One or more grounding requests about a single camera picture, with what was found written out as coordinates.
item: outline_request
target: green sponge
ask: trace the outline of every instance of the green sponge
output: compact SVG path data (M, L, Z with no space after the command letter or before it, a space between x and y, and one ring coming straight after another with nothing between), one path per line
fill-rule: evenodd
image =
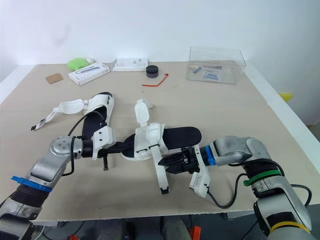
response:
M88 65L89 63L86 61L86 59L81 57L74 58L68 62L68 68L71 71L77 71L78 69L82 69Z

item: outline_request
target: blue ring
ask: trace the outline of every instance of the blue ring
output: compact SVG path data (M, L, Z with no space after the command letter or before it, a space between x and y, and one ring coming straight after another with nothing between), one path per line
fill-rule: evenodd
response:
M211 155L209 145L205 146L205 151L206 151L206 155L208 156L208 162L209 162L210 166L216 165L216 161L215 161L214 157Z
M52 191L51 187L42 186L36 182L29 181L28 179L25 179L23 177L13 176L11 179L13 181L16 181L18 184L24 184L24 185L27 185L27 186L32 187L34 189L39 189L44 192L50 193Z

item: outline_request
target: small white object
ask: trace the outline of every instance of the small white object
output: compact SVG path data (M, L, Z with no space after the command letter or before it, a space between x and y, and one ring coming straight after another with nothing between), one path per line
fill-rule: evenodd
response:
M113 72L145 71L148 66L147 58L117 58L111 67Z
M95 62L77 71L70 72L68 75L72 81L81 86L109 72L108 66L101 62Z
M77 99L74 101L63 101L59 104L59 107L53 109L54 112L64 114L76 114L84 108L84 101Z
M139 99L136 101L136 105L134 106L136 121L140 124L141 127L146 127L149 120L149 110L153 106L148 103L146 100Z
M116 133L109 126L104 126L95 131L92 138L92 160L97 160L100 149L107 149L116 143Z
M87 62L88 64L93 64L93 63L95 63L95 60L94 60L93 58L91 58L91 57L87 57L85 60L86 60L86 62Z
M208 191L207 187L209 187L211 179L208 172L208 167L205 165L202 159L198 144L194 146L194 152L199 164L200 172L193 173L189 187L193 189L198 196L205 198Z

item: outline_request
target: clear plastic box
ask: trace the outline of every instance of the clear plastic box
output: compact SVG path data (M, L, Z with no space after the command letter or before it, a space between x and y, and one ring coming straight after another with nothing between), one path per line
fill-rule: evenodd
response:
M186 79L236 84L245 67L239 50L192 46Z

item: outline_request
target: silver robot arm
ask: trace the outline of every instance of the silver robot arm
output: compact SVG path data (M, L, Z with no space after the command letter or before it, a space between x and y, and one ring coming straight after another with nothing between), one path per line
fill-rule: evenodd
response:
M20 183L17 190L0 205L0 238L24 240L33 233L31 220L37 218L42 204L57 184L71 160L70 136L52 140L48 152L29 170L26 177L13 177ZM74 159L82 156L83 141L75 138Z
M306 207L274 162L264 144L253 137L225 136L209 145L184 148L180 153L164 157L159 165L167 172L193 174L189 187L205 198L209 191L209 166L242 166L258 198L253 209L259 227L268 240L313 240L311 219Z
M95 131L91 140L59 136L50 143L48 152L29 170L25 177L13 176L20 185L0 204L0 240L29 240L35 220L61 176L73 172L73 160L81 157L107 158L108 153L119 153L128 146L116 142L114 131L104 126ZM65 173L71 161L71 172Z

